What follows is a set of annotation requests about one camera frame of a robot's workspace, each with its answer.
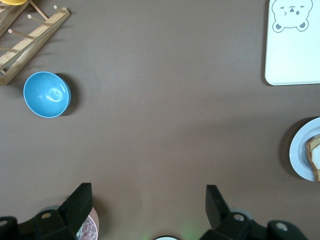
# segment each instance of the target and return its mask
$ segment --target brown table surface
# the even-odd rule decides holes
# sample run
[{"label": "brown table surface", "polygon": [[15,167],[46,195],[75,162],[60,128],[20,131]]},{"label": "brown table surface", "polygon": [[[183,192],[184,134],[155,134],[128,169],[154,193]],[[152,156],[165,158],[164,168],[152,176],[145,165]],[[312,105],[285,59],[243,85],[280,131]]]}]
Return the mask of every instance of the brown table surface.
[{"label": "brown table surface", "polygon": [[[320,86],[264,79],[265,0],[43,0],[71,15],[0,87],[0,216],[24,222],[92,183],[101,240],[198,240],[206,185],[266,226],[320,238],[320,184],[292,169],[295,132],[319,115]],[[28,7],[14,23],[31,29]],[[38,71],[60,74],[59,117],[23,97]]]}]

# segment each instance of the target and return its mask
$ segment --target cartoon bear face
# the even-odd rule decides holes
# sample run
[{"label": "cartoon bear face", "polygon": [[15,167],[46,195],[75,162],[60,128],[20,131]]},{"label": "cartoon bear face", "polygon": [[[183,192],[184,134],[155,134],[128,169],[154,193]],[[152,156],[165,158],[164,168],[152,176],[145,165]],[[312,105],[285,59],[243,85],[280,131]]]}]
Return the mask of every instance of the cartoon bear face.
[{"label": "cartoon bear face", "polygon": [[306,30],[312,7],[312,0],[275,0],[272,5],[275,19],[273,30],[276,33],[282,32],[284,28],[297,28],[300,32]]}]

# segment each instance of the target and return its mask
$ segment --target wooden rack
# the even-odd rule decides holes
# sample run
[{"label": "wooden rack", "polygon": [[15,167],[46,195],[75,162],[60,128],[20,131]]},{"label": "wooden rack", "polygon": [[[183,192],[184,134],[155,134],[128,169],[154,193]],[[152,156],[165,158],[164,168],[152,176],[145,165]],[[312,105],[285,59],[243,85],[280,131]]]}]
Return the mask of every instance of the wooden rack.
[{"label": "wooden rack", "polygon": [[[43,20],[31,15],[27,18],[39,23],[39,27],[29,34],[8,29],[29,4]],[[0,37],[8,30],[9,34],[23,38],[13,47],[0,46],[0,51],[5,52],[0,57],[0,71],[3,74],[0,77],[0,85],[7,85],[70,15],[65,7],[59,8],[55,5],[54,9],[57,12],[47,17],[32,0],[19,6],[0,5]]]}]

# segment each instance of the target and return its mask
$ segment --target sandwich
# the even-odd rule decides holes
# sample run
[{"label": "sandwich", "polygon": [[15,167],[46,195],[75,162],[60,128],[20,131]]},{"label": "sandwich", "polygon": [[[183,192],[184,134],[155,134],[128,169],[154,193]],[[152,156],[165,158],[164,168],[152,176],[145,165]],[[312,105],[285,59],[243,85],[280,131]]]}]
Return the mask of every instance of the sandwich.
[{"label": "sandwich", "polygon": [[305,143],[305,155],[311,165],[314,181],[320,183],[320,134]]}]

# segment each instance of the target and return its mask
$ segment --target blue bowl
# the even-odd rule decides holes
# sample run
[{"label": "blue bowl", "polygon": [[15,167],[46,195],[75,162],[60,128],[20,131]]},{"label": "blue bowl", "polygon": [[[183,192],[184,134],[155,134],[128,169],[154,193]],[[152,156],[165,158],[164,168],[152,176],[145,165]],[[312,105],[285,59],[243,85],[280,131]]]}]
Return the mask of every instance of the blue bowl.
[{"label": "blue bowl", "polygon": [[43,118],[55,118],[69,106],[71,92],[66,82],[51,72],[31,75],[23,88],[25,103],[32,112]]}]

